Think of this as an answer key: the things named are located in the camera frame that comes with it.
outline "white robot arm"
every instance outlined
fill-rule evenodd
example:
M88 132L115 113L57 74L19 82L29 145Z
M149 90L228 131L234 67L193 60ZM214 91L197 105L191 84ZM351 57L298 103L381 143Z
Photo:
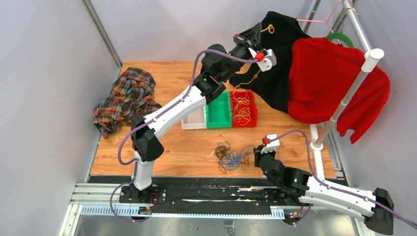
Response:
M143 118L134 117L132 131L137 131L132 134L132 141L138 164L135 170L137 175L132 180L139 193L151 186L154 162L164 151L159 139L174 124L217 98L225 90L223 82L239 71L245 62L256 62L262 71L269 70L276 64L273 51L265 50L260 45L261 27L259 23L235 35L234 41L237 45L228 54L221 45L210 46L203 51L206 53L202 59L203 70L193 80L192 85L158 111ZM393 209L387 191L379 188L375 191L357 190L320 179L300 169L285 167L274 158L279 147L278 136L267 135L263 143L254 149L255 166L260 167L268 180L280 189L274 197L290 198L298 204L325 206L364 221L374 231L393 234L392 213L375 204L379 202Z

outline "white wall panel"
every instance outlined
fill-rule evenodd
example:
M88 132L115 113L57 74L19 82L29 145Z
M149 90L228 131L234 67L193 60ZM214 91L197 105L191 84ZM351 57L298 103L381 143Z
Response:
M233 35L260 22L270 10L308 17L313 0L93 0L106 32L122 61L194 60L208 46L234 47ZM317 18L334 5L322 1ZM325 36L325 24L309 33Z
M370 129L354 145L341 138L345 169L354 186L390 193L395 211L417 221L417 26L411 21L417 11L413 0L357 0L358 18L373 48L381 48L378 64L390 77L389 100ZM344 32L360 47L347 22ZM395 220L394 235L417 235Z
M118 69L81 1L0 0L0 235L53 236Z

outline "wooden tabletop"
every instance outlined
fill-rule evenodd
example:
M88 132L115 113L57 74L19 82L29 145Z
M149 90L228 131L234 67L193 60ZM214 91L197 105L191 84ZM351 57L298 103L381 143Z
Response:
M155 101L165 105L183 92L190 83L193 63L125 62L121 71L124 72L128 67L141 68L151 73L156 81ZM227 90L233 90L231 84L225 85ZM261 145L262 138L267 134L280 135L292 129L301 129L309 135L309 127L308 124L298 122L284 112L272 109L256 94L255 102L258 110L256 127L182 130L180 122L175 124L161 139L165 152L156 160L153 175L264 177L261 169L254 167L253 154L250 154L249 166L241 165L238 169L223 174L219 169L217 157L214 154L211 155L217 143L228 141L233 150L240 151L248 145ZM91 175L131 175L133 173L133 164L122 166L117 158L120 142L129 131L130 127L123 127L120 131L110 135L108 139L101 138ZM125 161L134 157L130 139L124 145L121 154ZM325 176L335 177L326 144L322 156ZM305 140L299 133L280 139L280 147L275 158L281 160L286 166L309 170Z

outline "clothes hanger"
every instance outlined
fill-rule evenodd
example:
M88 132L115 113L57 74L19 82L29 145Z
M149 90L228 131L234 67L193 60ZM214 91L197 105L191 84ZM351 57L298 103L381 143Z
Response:
M330 27L330 24L328 23L328 21L330 20L330 17L333 15L333 13L334 13L334 11L336 10L337 6L338 6L338 5L339 5L342 1L343 1L343 0L340 0L340 1L338 1L338 2L337 2L337 4L336 4L336 6L334 7L333 11L331 11L330 15L329 15L326 19L324 19L323 21L303 20L303 19L297 19L297 21L304 21L304 22L326 22L327 27L330 29L330 32L332 32L332 33L333 33L333 30L332 30L332 28Z
M357 15L359 15L356 12L356 9L354 9L353 7L348 7L346 9L343 9L343 11L346 11L347 9L352 9ZM342 30L340 32L330 33L329 35L326 36L326 38L330 41L332 41L333 39L338 39L338 40L344 42L348 47L354 48L355 46L353 45L352 40L347 35L345 35L343 33L343 28L345 27L345 21L342 19L342 14L339 15L339 18L343 23Z

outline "red sweater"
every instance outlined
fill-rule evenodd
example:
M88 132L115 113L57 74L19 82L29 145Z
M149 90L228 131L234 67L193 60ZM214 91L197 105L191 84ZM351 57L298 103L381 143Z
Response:
M305 123L329 120L365 62L363 52L326 38L301 38L293 44L288 113ZM379 67L368 74L337 122L355 143L374 123L388 100L390 82Z

